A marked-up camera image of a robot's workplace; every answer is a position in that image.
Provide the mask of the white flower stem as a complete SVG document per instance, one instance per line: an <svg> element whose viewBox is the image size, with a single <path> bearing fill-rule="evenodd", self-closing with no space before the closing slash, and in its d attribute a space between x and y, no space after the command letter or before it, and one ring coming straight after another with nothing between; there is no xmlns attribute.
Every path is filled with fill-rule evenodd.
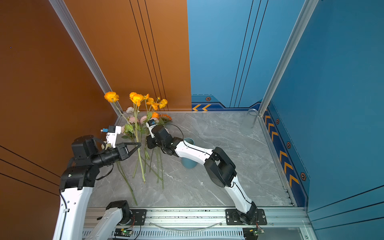
<svg viewBox="0 0 384 240"><path fill-rule="evenodd" d="M135 190L135 176L137 170L137 154L127 160L116 162L112 173L103 180L110 201L128 200L133 206L138 206Z"/></svg>

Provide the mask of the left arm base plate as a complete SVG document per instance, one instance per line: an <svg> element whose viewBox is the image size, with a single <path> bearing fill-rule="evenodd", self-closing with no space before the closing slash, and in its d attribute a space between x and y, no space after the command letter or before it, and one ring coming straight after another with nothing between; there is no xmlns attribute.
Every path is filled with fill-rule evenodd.
<svg viewBox="0 0 384 240"><path fill-rule="evenodd" d="M130 210L130 217L128 219L122 219L119 222L119 226L144 226L147 217L146 209L133 209Z"/></svg>

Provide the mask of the pink rose flower stem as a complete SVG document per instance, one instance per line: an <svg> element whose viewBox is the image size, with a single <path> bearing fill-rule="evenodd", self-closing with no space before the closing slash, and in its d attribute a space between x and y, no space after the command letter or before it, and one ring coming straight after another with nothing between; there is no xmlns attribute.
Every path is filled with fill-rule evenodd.
<svg viewBox="0 0 384 240"><path fill-rule="evenodd" d="M139 117L137 116L124 116L122 117L122 133L124 138L130 138L132 141L142 140L142 126Z"/></svg>

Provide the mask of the teal cylindrical vase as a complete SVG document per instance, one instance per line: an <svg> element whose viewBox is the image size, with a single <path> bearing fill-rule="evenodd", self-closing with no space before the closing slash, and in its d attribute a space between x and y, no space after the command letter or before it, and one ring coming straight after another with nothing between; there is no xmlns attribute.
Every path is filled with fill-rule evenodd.
<svg viewBox="0 0 384 240"><path fill-rule="evenodd" d="M185 138L184 141L188 144L195 144L195 141L191 138ZM193 169L197 166L197 162L194 161L193 158L191 158L190 155L185 155L184 157L181 158L181 163L186 169Z"/></svg>

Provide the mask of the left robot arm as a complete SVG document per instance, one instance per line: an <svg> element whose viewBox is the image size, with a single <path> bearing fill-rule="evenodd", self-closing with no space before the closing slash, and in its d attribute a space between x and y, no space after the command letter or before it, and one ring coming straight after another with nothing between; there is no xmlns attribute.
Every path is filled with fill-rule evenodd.
<svg viewBox="0 0 384 240"><path fill-rule="evenodd" d="M100 169L128 159L141 143L120 143L114 148L97 146L101 140L93 135L82 136L72 143L73 158L61 176L60 210L55 240L80 240L83 236L86 210Z"/></svg>

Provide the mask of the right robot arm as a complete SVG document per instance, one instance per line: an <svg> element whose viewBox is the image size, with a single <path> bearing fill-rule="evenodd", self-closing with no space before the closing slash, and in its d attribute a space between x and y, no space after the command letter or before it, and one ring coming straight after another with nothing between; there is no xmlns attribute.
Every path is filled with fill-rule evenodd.
<svg viewBox="0 0 384 240"><path fill-rule="evenodd" d="M205 149L186 142L182 138L173 137L163 125L154 120L146 123L149 135L146 137L149 149L160 148L165 154L192 160L203 165L211 181L224 188L233 200L240 220L252 225L258 220L258 208L244 189L237 177L236 166L223 149Z"/></svg>

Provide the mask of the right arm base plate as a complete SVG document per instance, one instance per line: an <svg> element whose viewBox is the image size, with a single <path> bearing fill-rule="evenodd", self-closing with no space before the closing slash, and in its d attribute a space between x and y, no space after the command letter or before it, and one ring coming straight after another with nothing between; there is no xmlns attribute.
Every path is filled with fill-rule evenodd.
<svg viewBox="0 0 384 240"><path fill-rule="evenodd" d="M241 217L242 213L236 209L226 209L226 223L228 226L248 225L248 226L266 226L268 224L265 211L257 209L256 213L251 217L251 221L246 221L246 217Z"/></svg>

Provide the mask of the orange poppy flower stem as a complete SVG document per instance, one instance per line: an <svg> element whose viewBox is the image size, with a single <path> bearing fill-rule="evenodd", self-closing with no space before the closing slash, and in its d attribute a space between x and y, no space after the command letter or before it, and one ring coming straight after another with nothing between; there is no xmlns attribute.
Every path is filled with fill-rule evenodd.
<svg viewBox="0 0 384 240"><path fill-rule="evenodd" d="M150 120L159 122L161 117L157 112L168 106L168 100L152 98L149 94L142 95L136 92L129 94L132 106L125 112L120 112L120 116L126 120L123 134L132 138L135 142L142 140L142 135L148 129L146 123Z"/></svg>

